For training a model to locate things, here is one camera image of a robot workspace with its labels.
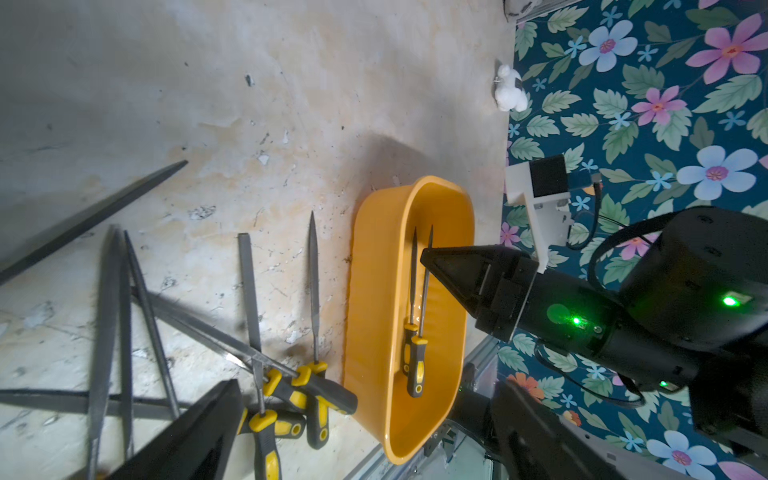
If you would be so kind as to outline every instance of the yellow plastic basin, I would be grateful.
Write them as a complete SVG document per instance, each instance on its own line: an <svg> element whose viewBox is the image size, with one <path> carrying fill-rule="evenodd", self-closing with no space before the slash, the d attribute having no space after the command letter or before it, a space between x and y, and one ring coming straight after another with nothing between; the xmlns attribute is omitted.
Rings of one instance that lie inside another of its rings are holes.
<svg viewBox="0 0 768 480"><path fill-rule="evenodd" d="M459 186L437 177L371 194L355 219L344 386L358 396L355 419L400 465L426 442L448 415L464 360L466 311L436 279L429 281L425 312L424 393L412 398L400 371L403 327L409 318L413 228L419 258L434 225L434 247L474 243L472 201ZM416 322L424 267L418 264Z"/></svg>

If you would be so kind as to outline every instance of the small white toy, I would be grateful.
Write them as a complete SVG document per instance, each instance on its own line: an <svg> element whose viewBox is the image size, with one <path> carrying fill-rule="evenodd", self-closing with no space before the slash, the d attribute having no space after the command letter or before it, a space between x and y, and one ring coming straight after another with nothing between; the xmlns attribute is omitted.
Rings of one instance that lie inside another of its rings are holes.
<svg viewBox="0 0 768 480"><path fill-rule="evenodd" d="M498 68L498 74L494 79L496 89L493 96L496 99L498 109L501 111L524 111L528 108L528 98L523 90L523 82L520 74L509 65Z"/></svg>

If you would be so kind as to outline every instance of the black cable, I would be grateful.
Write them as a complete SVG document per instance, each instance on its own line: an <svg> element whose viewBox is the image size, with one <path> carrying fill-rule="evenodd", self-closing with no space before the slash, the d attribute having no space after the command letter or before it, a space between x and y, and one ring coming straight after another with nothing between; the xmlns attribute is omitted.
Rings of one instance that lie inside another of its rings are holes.
<svg viewBox="0 0 768 480"><path fill-rule="evenodd" d="M594 188L594 222L592 222L592 228L589 230L589 235L585 241L579 243L578 245L570 245L568 242L566 242L565 246L571 250L583 250L587 245L589 245L589 243L594 238L595 233L598 231L598 218L600 216L600 206L603 203L603 192L600 186L600 182L595 182L592 184L592 187Z"/></svg>
<svg viewBox="0 0 768 480"><path fill-rule="evenodd" d="M552 364L552 362L550 362L549 360L544 358L544 356L541 354L541 347L542 346L544 346L544 344L541 342L541 340L538 340L536 342L536 345L534 346L534 349L533 349L534 357L539 361L539 363L542 364L543 366L547 367L548 369L563 375L563 377L565 377L565 379L567 381L569 381L569 382L571 382L571 383L573 383L575 385L578 385L578 387L580 389L584 390L585 392L588 392L590 395L593 395L594 397L599 398L601 400L604 400L607 403L610 403L610 404L616 405L616 406L620 406L620 407L623 407L625 409L638 409L641 406L645 405L645 397L643 397L643 395L641 394L641 392L637 388L637 386L634 384L634 382L632 380L628 379L627 377L625 377L623 375L619 375L619 378L621 378L621 381L624 382L624 386L627 387L627 390L629 390L631 393L639 396L640 397L639 399L637 399L637 400L620 400L620 399L615 399L613 397L601 395L601 394L599 394L599 393L597 393L597 392L595 392L593 390L590 390L587 387L583 386L582 384L580 384L579 382L574 380L571 376L569 376L566 372L563 372L558 367L554 366L554 364Z"/></svg>
<svg viewBox="0 0 768 480"><path fill-rule="evenodd" d="M592 288L597 290L599 293L608 294L608 290L605 288L600 279L598 279L596 267L598 260L602 258L603 255L605 255L611 248L616 247L619 243L632 240L633 238L641 237L647 233L663 230L664 227L670 223L670 221L678 213L680 213L680 211L659 215L658 217L649 218L648 220L642 220L640 222L633 223L632 225L625 227L610 237L606 238L603 243L598 245L598 248L596 248L592 253L592 258L589 260L589 265L587 267L587 281L590 285L592 285Z"/></svg>

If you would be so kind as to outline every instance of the floral rug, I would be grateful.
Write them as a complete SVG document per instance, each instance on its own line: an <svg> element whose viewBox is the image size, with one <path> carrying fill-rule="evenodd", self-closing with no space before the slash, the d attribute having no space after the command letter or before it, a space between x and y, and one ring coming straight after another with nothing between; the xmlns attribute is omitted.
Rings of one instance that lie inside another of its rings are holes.
<svg viewBox="0 0 768 480"><path fill-rule="evenodd" d="M568 171L599 170L597 237L553 248L549 266L586 277L592 252L621 225L693 205L768 220L766 3L760 0L594 0L518 25L515 68L530 97L511 112L508 163L564 154ZM587 239L594 191L573 195L571 242ZM505 203L500 243L532 252L522 207ZM618 288L647 252L623 243L598 267ZM730 450L698 435L687 391L645 394L636 410L607 405L533 358L518 331L499 353L500 378L619 448L699 480L757 480ZM549 359L589 389L633 397L615 372L579 356Z"/></svg>

